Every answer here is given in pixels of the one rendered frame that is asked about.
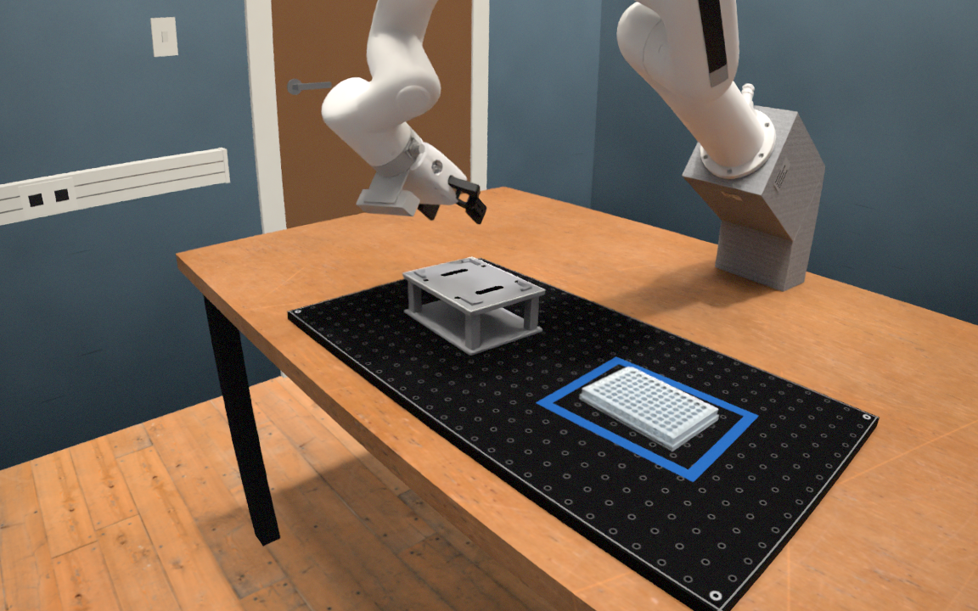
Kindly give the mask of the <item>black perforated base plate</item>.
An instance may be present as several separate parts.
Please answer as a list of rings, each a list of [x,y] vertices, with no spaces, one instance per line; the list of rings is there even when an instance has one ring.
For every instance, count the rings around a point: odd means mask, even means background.
[[[731,611],[880,417],[511,268],[542,332],[470,356],[405,314],[408,281],[288,320],[531,502],[694,611]],[[614,357],[758,415],[694,482],[537,402]]]

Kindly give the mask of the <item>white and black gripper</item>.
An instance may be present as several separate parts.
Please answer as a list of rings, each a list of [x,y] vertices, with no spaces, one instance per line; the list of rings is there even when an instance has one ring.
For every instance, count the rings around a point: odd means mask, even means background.
[[[440,205],[456,204],[465,208],[467,216],[480,225],[486,214],[486,206],[479,199],[481,187],[467,182],[464,174],[431,144],[422,144],[424,154],[419,154],[418,161],[410,167],[410,175],[403,186],[404,191],[411,191],[420,200],[418,211],[432,221]],[[459,198],[460,193],[469,196],[466,202]]]

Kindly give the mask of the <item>blue rectangular tape outline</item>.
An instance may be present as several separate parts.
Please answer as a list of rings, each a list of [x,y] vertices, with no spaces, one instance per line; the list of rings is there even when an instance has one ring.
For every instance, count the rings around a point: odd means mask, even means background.
[[[691,395],[695,395],[695,397],[699,397],[703,400],[707,400],[713,403],[713,405],[726,407],[726,409],[728,409],[729,411],[736,412],[739,415],[744,415],[744,417],[741,418],[741,420],[739,420],[736,423],[736,425],[731,427],[729,432],[724,434],[722,439],[719,440],[698,462],[695,462],[693,467],[691,467],[690,469],[686,469],[683,467],[679,467],[679,465],[677,465],[674,462],[671,462],[667,459],[663,459],[663,457],[655,455],[653,452],[647,449],[639,447],[638,445],[635,444],[635,442],[624,440],[624,438],[618,436],[618,434],[613,434],[612,432],[608,432],[608,430],[603,429],[603,427],[595,425],[594,423],[585,420],[585,418],[579,417],[579,415],[576,415],[573,412],[568,412],[563,407],[554,405],[554,402],[556,400],[565,397],[566,395],[568,395],[568,392],[573,392],[573,390],[575,390],[576,388],[585,385],[587,382],[589,382],[589,380],[593,380],[594,378],[597,378],[602,373],[605,373],[606,371],[610,370],[611,368],[613,368],[615,365],[618,364],[624,365],[624,367],[635,367],[636,370],[640,370],[644,373],[647,373],[649,376],[652,376],[652,378],[663,380],[663,382],[667,383],[670,386],[679,388],[684,392],[689,392]],[[636,455],[644,457],[644,459],[648,459],[651,462],[655,462],[657,465],[660,465],[660,467],[669,469],[669,471],[672,471],[675,474],[684,477],[685,479],[691,480],[691,482],[694,482],[696,480],[696,477],[702,475],[704,469],[709,468],[711,462],[717,460],[717,458],[722,455],[723,450],[729,448],[731,442],[737,440],[739,434],[744,433],[745,430],[748,429],[748,427],[750,426],[750,423],[756,421],[756,418],[758,417],[758,415],[754,413],[750,413],[744,409],[741,409],[741,407],[729,405],[729,403],[723,400],[719,400],[715,397],[711,397],[710,395],[704,394],[704,392],[677,383],[676,380],[663,378],[662,375],[653,373],[649,370],[645,370],[645,368],[641,368],[639,365],[635,365],[630,362],[624,361],[620,359],[620,357],[614,357],[614,359],[610,360],[609,362],[600,365],[600,367],[595,368],[595,370],[593,370],[592,372],[587,373],[585,376],[582,376],[582,378],[574,380],[573,383],[570,383],[565,387],[560,388],[560,390],[554,392],[551,395],[548,395],[548,397],[543,398],[542,400],[539,400],[539,402],[537,403],[538,405],[546,407],[548,410],[552,412],[562,415],[562,417],[567,418],[567,420],[571,420],[574,423],[577,423],[582,427],[585,427],[585,429],[590,430],[590,432],[594,432],[595,434],[600,434],[600,436],[602,436],[606,440],[615,442],[615,444],[620,445],[621,447],[624,447],[632,452],[635,452]]]

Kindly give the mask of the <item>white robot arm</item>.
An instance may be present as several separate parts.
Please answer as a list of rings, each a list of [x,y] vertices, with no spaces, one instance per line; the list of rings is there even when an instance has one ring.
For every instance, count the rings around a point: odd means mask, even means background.
[[[326,125],[376,170],[356,203],[368,214],[414,216],[419,206],[403,186],[424,144],[405,121],[440,99],[440,80],[422,47],[437,1],[378,0],[368,35],[373,80],[339,82],[323,101]],[[739,92],[734,82],[736,0],[635,1],[617,27],[622,57],[703,144],[711,174],[734,179],[760,169],[775,149],[775,126],[753,108],[756,87]]]

